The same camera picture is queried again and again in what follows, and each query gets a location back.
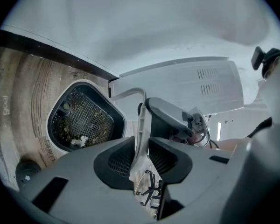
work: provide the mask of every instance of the wooden surface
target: wooden surface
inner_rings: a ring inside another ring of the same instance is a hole
[[[89,79],[108,93],[105,79],[0,48],[0,177],[5,185],[18,189],[15,167],[21,158],[30,158],[45,168],[61,156],[49,144],[46,120],[59,95],[77,79]]]
[[[112,75],[110,72],[107,72],[81,58],[22,35],[0,30],[0,46],[26,52],[35,56],[41,56],[51,61],[89,72],[107,80],[118,79],[117,76]]]

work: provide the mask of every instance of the black cable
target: black cable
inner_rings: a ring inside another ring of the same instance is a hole
[[[220,148],[220,147],[219,147],[219,145],[218,145],[218,144],[216,144],[216,143],[214,142],[214,140],[210,140],[210,142],[211,142],[211,141],[212,141],[212,142],[213,142],[213,144],[216,146],[216,148]]]

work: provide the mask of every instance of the mesh basket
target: mesh basket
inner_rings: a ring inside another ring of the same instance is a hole
[[[122,115],[95,87],[85,82],[75,83],[64,92],[48,120],[52,142],[66,151],[121,138],[123,129]],[[75,144],[81,140],[83,145]]]

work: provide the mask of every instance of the wire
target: wire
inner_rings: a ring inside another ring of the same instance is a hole
[[[138,188],[138,186],[139,186],[139,184],[140,184],[140,182],[141,182],[141,180],[142,180],[142,178],[144,177],[145,174],[146,174],[146,173],[145,173],[145,171],[144,171],[144,174],[143,174],[142,177],[140,178],[139,183],[137,184],[137,186],[136,186],[136,188],[135,188],[134,194],[137,192],[137,188]]]
[[[216,148],[220,148],[219,145],[214,142],[214,140],[210,140],[210,141],[213,142],[213,144],[216,146]]]

